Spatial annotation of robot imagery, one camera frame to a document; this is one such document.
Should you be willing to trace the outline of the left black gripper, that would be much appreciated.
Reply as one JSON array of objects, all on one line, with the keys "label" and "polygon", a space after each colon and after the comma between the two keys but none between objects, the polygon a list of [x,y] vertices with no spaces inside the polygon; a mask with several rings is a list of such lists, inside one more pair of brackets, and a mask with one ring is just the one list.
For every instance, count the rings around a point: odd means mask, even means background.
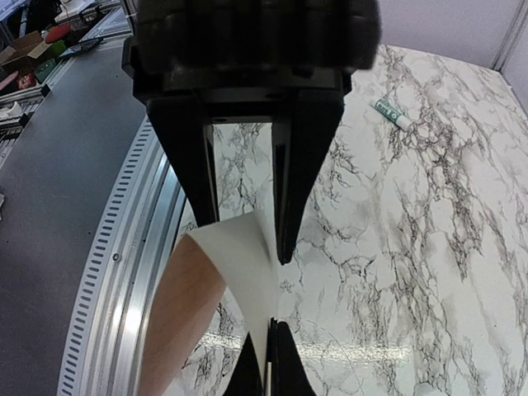
[{"label": "left black gripper", "polygon": [[141,1],[131,24],[134,97],[195,97],[215,123],[268,121],[303,91],[345,96],[381,37],[375,1]]}]

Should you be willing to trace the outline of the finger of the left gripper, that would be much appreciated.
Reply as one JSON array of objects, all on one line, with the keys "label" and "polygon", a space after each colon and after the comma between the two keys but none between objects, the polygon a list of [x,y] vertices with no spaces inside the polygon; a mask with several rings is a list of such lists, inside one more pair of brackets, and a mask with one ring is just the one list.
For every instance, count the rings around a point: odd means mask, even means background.
[{"label": "finger of the left gripper", "polygon": [[197,225],[218,222],[214,127],[204,107],[192,98],[159,98],[147,113]]},{"label": "finger of the left gripper", "polygon": [[276,252],[291,262],[309,195],[342,118],[341,98],[297,101],[272,121]]}]

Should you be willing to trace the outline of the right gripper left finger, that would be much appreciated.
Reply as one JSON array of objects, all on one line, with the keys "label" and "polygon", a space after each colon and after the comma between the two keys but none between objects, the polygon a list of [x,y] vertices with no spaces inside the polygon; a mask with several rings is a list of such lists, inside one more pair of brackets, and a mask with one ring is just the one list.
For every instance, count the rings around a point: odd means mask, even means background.
[{"label": "right gripper left finger", "polygon": [[257,356],[248,334],[238,357],[224,396],[262,396],[262,377]]}]

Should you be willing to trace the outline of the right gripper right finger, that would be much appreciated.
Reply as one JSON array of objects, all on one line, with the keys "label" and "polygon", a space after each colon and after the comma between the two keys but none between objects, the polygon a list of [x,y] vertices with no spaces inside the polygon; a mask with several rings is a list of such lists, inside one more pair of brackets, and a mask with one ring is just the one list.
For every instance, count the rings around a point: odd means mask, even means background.
[{"label": "right gripper right finger", "polygon": [[267,394],[316,396],[289,325],[271,319],[267,335]]}]

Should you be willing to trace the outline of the green white glue stick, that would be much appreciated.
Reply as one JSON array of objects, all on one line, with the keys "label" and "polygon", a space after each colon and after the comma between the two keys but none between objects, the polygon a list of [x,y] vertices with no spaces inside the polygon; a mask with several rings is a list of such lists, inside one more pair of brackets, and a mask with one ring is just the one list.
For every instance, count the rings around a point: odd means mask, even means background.
[{"label": "green white glue stick", "polygon": [[413,122],[404,113],[393,107],[386,99],[371,100],[370,106],[401,130],[409,130]]}]

